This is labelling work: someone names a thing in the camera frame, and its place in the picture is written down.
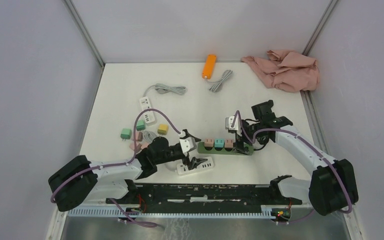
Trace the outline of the long white power strip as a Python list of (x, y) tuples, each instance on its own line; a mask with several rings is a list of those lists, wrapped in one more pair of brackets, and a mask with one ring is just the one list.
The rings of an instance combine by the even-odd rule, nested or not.
[(187, 167), (183, 165), (183, 163), (179, 163), (176, 166), (176, 170), (175, 170), (176, 173), (180, 176), (186, 176), (186, 175), (209, 171), (215, 167), (215, 163), (212, 157), (208, 156), (208, 157), (201, 157), (201, 158), (208, 159), (208, 161), (201, 163), (197, 168), (193, 170), (188, 170)]

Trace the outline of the yellow plug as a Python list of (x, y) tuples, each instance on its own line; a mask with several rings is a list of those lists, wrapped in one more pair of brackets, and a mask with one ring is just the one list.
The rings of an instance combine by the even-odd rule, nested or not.
[(157, 128), (157, 133), (161, 136), (167, 135), (169, 131), (169, 126), (167, 124), (160, 124)]

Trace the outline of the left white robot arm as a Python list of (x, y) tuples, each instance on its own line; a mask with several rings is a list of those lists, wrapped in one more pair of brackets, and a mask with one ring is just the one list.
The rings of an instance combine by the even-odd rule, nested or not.
[(78, 155), (49, 177), (51, 202), (60, 212), (110, 198), (132, 203), (138, 195), (134, 181), (153, 175), (158, 165), (180, 160), (176, 166), (179, 175), (214, 167), (211, 157), (190, 157), (198, 142), (199, 138), (184, 129), (177, 144), (170, 145), (165, 137), (158, 136), (126, 162), (90, 161)]

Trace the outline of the orange power strip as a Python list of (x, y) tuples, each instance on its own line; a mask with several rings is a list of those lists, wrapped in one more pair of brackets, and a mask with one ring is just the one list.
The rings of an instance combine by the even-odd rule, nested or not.
[(203, 79), (205, 80), (211, 79), (214, 72), (215, 65), (216, 65), (216, 61), (217, 61), (217, 56), (215, 54), (209, 54), (207, 56), (202, 73), (201, 73), (201, 77)]

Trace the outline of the dark green power strip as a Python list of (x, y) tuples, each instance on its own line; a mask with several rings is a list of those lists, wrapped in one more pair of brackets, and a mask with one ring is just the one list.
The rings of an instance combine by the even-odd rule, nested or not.
[(240, 151), (236, 148), (216, 148), (216, 147), (205, 147), (204, 142), (199, 142), (197, 145), (197, 152), (200, 154), (209, 155), (232, 155), (232, 156), (252, 156), (254, 148), (249, 144), (244, 144), (245, 151)]

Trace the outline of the pink plug from orange strip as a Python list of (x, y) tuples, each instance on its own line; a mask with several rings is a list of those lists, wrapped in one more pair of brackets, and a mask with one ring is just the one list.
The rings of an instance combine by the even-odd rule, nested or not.
[(143, 132), (142, 132), (142, 131), (136, 131), (136, 132), (135, 132), (134, 139), (135, 139), (137, 142), (142, 142), (142, 141), (143, 141)]

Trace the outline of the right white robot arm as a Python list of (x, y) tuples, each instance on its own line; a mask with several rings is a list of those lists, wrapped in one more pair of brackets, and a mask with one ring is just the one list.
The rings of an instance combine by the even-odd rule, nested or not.
[(255, 122), (247, 123), (239, 111), (225, 119), (225, 128), (235, 135), (234, 149), (245, 155), (255, 143), (269, 141), (281, 146), (308, 172), (310, 180), (283, 175), (270, 182), (269, 199), (282, 204), (288, 198), (309, 203), (322, 216), (333, 212), (350, 214), (359, 200), (354, 167), (347, 159), (338, 160), (306, 139), (293, 122), (272, 111), (268, 100), (252, 106)]

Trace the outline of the green plug from orange strip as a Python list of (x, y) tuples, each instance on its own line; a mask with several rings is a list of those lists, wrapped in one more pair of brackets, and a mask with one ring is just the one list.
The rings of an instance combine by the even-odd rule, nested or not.
[(130, 128), (123, 128), (123, 129), (121, 130), (121, 133), (120, 133), (120, 138), (121, 138), (123, 141), (130, 140), (131, 137), (132, 137), (132, 133), (133, 133), (133, 131), (132, 131)]

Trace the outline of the small white power strip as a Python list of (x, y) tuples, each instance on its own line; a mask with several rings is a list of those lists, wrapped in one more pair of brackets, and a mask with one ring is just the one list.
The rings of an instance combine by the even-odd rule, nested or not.
[(140, 105), (142, 111), (146, 110), (142, 115), (143, 120), (145, 121), (146, 125), (147, 126), (154, 125), (157, 122), (156, 116), (155, 116), (153, 111), (147, 111), (153, 107), (150, 99), (147, 96), (141, 97), (139, 99), (139, 105)]

